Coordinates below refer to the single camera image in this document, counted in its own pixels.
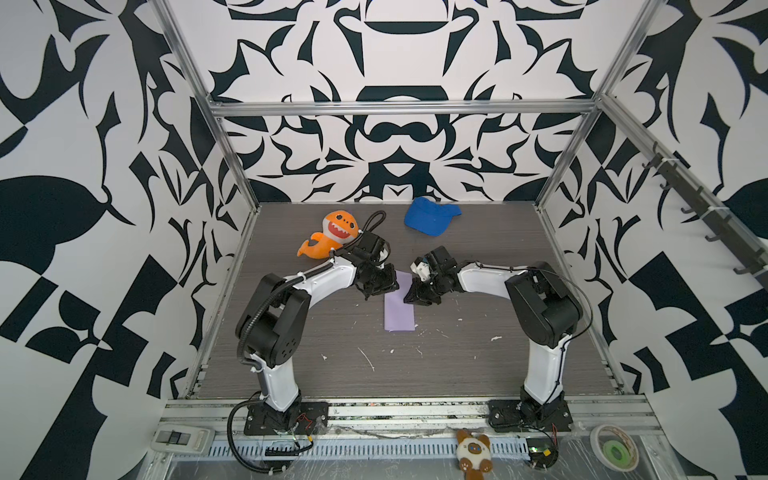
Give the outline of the lilac square paper sheet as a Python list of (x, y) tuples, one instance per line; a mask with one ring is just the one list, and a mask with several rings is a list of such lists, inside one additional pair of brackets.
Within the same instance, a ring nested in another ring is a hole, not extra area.
[(416, 328), (415, 308), (405, 302), (412, 286), (410, 273), (397, 271), (398, 289), (384, 295), (384, 330), (387, 332), (413, 332)]

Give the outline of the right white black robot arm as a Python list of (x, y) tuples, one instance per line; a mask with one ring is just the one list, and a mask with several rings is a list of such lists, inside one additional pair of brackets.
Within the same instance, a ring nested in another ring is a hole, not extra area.
[(496, 266), (459, 262), (440, 246), (410, 265), (413, 281), (407, 304), (431, 306), (447, 293), (479, 293), (510, 301), (529, 340), (524, 398), (538, 408), (562, 396), (562, 376), (569, 343), (576, 337), (584, 307), (575, 285), (547, 262)]

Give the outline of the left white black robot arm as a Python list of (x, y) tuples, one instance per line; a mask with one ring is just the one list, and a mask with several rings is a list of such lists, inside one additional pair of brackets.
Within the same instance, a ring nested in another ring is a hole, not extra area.
[(285, 413), (300, 401), (292, 357), (311, 307), (350, 287), (366, 299), (399, 288), (395, 268), (387, 261), (391, 251), (382, 237), (364, 232), (305, 272), (267, 274), (260, 280), (236, 327), (236, 357), (257, 374), (269, 408)]

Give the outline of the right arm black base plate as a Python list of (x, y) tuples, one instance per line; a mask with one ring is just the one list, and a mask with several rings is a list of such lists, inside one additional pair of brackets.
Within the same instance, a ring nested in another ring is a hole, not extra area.
[(569, 432), (573, 416), (561, 395), (555, 400), (540, 405), (534, 399), (494, 399), (487, 402), (488, 424), (496, 432), (520, 432), (524, 430), (552, 429)]

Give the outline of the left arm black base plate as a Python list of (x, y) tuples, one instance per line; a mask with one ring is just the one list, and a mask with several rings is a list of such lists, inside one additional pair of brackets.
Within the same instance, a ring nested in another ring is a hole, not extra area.
[(304, 401), (298, 397), (286, 411), (278, 411), (265, 400), (257, 400), (247, 407), (244, 434), (308, 436), (327, 426), (329, 407), (328, 402)]

